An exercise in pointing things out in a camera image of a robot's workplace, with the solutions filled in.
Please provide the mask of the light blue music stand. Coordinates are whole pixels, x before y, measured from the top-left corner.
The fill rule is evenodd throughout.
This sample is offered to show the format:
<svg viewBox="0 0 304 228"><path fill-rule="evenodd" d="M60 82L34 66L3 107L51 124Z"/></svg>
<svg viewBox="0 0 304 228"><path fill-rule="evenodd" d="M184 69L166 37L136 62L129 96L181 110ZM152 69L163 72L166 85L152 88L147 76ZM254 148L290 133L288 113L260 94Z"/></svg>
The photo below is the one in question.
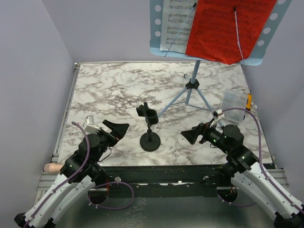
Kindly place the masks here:
<svg viewBox="0 0 304 228"><path fill-rule="evenodd" d="M197 90L201 61L258 66L289 8L289 0L151 0L150 51L193 59L182 90Z"/></svg>

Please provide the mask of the black microphone stand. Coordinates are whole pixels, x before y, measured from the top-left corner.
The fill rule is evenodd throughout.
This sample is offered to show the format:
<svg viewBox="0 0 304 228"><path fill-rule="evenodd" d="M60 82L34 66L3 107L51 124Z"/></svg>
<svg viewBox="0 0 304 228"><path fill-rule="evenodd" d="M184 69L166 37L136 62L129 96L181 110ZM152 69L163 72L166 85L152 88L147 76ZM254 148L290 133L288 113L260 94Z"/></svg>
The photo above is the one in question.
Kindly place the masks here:
<svg viewBox="0 0 304 228"><path fill-rule="evenodd" d="M152 125L159 122L157 112L154 109L148 107L148 103L144 102L136 108L139 117L144 117L147 123L147 132L140 138L140 146L147 152L153 152L157 150L161 145L161 139L157 133L154 133L151 129Z"/></svg>

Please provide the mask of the pink microphone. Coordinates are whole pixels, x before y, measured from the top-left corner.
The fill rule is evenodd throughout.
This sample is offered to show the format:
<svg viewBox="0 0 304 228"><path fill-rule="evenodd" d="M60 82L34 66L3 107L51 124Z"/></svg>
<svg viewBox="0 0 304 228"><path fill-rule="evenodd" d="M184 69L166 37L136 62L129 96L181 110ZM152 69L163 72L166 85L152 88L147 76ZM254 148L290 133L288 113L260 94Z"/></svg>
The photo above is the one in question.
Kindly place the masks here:
<svg viewBox="0 0 304 228"><path fill-rule="evenodd" d="M63 164L48 163L44 166L44 172L52 173L52 174L60 173L62 167Z"/></svg>

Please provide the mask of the sheet music red folder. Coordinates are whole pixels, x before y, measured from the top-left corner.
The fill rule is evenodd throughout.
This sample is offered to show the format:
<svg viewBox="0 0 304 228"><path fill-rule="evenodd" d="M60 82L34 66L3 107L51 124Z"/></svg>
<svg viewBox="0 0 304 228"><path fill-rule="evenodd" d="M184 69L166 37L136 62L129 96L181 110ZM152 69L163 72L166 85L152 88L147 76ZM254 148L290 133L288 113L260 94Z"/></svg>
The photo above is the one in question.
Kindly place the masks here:
<svg viewBox="0 0 304 228"><path fill-rule="evenodd" d="M196 0L163 2L161 51L186 52L197 3Z"/></svg>

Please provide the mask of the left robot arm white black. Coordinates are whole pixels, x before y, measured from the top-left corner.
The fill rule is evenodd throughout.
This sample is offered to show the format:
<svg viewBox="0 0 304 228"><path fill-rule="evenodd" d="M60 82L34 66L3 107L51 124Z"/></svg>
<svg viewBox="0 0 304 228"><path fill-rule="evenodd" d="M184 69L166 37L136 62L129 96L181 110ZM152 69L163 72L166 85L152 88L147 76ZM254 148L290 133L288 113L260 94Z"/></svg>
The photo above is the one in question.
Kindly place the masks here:
<svg viewBox="0 0 304 228"><path fill-rule="evenodd" d="M80 126L84 134L78 149L66 159L53 184L42 198L27 212L19 213L14 221L20 228L53 228L72 204L91 188L107 187L109 176L98 162L108 149L114 147L125 136L129 124L103 124L111 131L90 125Z"/></svg>

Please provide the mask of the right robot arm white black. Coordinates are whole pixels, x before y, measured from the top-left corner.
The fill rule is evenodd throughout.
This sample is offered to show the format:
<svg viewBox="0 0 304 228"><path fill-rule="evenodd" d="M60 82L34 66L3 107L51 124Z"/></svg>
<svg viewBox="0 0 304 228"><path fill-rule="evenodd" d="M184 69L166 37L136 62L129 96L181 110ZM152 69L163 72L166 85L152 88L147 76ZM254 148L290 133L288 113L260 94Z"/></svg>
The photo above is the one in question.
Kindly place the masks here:
<svg viewBox="0 0 304 228"><path fill-rule="evenodd" d="M273 220L276 228L302 228L304 205L292 196L260 164L259 158L244 144L244 136L233 124L226 125L222 132L211 123L200 123L181 135L194 144L202 136L200 144L209 142L223 151L227 163L219 169L219 182L233 185L246 193Z"/></svg>

